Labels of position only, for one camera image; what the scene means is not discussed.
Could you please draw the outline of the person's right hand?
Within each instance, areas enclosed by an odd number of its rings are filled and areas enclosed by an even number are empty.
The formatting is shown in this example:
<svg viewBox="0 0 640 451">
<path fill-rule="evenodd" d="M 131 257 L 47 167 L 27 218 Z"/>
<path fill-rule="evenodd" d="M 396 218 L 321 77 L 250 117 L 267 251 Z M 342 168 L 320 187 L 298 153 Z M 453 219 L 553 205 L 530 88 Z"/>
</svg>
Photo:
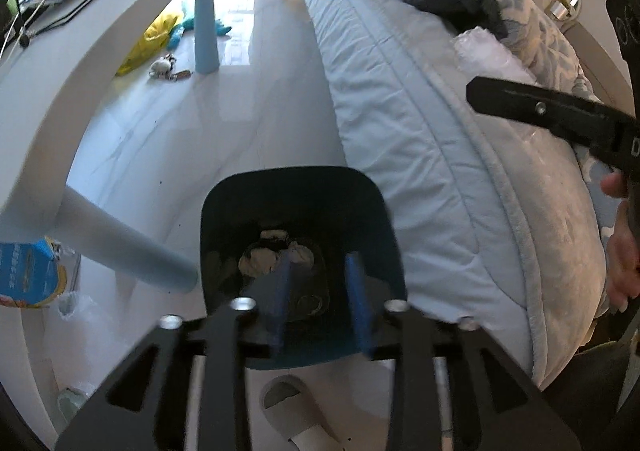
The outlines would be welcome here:
<svg viewBox="0 0 640 451">
<path fill-rule="evenodd" d="M 608 298 L 617 310 L 625 311 L 628 301 L 639 296 L 639 246 L 628 223 L 628 190 L 619 172 L 601 181 L 601 190 L 609 197 L 620 198 L 614 232 L 608 240 Z"/>
</svg>

